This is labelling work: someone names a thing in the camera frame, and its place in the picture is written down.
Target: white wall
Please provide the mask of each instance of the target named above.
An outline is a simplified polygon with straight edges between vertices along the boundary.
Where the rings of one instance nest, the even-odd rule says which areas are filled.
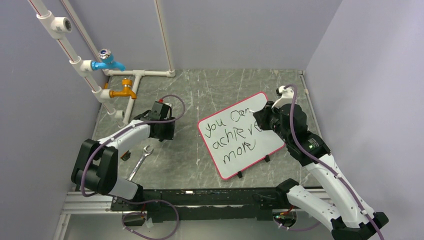
[[[305,69],[342,0],[162,0],[177,69]],[[168,68],[154,0],[72,0],[97,48]]]
[[[423,13],[421,0],[344,0],[306,69],[324,139],[390,240],[424,236]]]
[[[44,2],[66,16],[59,1]],[[100,104],[27,1],[2,2],[0,32],[0,239],[49,240]],[[93,58],[77,31],[67,36]]]

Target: orange faucet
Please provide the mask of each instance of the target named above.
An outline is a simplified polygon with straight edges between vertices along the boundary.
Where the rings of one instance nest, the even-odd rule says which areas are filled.
[[[136,99],[137,95],[131,90],[131,86],[133,85],[133,81],[128,78],[122,79],[122,91],[110,91],[109,96],[111,98],[114,97],[128,97],[131,96],[132,99]]]

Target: marble floor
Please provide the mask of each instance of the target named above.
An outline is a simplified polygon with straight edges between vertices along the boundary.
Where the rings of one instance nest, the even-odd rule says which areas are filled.
[[[124,77],[111,77],[109,88],[120,90]],[[243,178],[223,180],[197,129],[199,120],[257,92],[265,92],[269,100],[275,101],[275,89],[292,83],[298,87],[297,103],[308,116],[309,129],[316,133],[305,88],[295,69],[188,69],[176,70],[175,77],[143,77],[130,119],[150,109],[154,101],[166,94],[180,96],[185,101],[186,113],[175,124],[174,140],[140,142],[130,150],[129,160],[119,161],[118,174],[126,178],[140,159],[143,147],[150,145],[154,148],[153,154],[133,178],[133,182],[145,189],[275,187],[288,178],[305,187],[319,187],[318,181],[288,154],[286,148],[272,154],[270,162],[260,161],[243,171]],[[173,116],[177,116],[182,110],[181,103],[171,97],[166,101],[172,104]],[[125,110],[127,103],[126,97],[112,99],[118,110]],[[107,137],[117,130],[117,124],[105,109],[101,109],[94,139]]]

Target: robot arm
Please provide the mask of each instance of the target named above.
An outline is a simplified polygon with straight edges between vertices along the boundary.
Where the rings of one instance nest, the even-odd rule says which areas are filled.
[[[90,164],[85,176],[85,187],[101,195],[113,195],[133,202],[142,201],[143,187],[118,176],[119,156],[147,138],[155,138],[160,141],[172,140],[175,121],[169,121],[174,119],[171,106],[156,101],[151,110],[136,116],[127,126],[114,134],[98,141],[85,140],[72,171],[72,182],[81,185],[83,172],[90,156],[99,146],[108,141],[94,157],[94,160],[101,159],[100,163],[98,165]],[[155,121],[155,123],[142,124],[151,121]]]
[[[373,216],[372,219],[379,229],[389,221],[388,218],[383,212],[374,212],[352,188],[322,138],[308,130],[307,116],[299,105],[294,106],[293,116],[290,116],[291,102],[294,97],[293,90],[285,89],[282,86],[276,92],[280,99],[275,102],[268,101],[262,110],[253,113],[258,126],[262,130],[274,131],[286,143],[290,155],[321,183],[334,205],[313,196],[291,178],[276,188],[277,192],[281,194],[283,202],[290,203],[311,214],[331,231],[336,240],[369,239],[376,233],[376,230],[366,215]],[[293,117],[293,128],[298,143],[319,162],[302,152],[294,141],[290,117]],[[359,199],[363,210],[358,206],[355,198]]]

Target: faucet handle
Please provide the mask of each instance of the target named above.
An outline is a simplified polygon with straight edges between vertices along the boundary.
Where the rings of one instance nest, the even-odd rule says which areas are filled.
[[[101,59],[103,63],[111,63],[114,60],[114,55],[112,55],[111,51],[109,49],[103,48],[102,50],[98,51],[98,57]]]

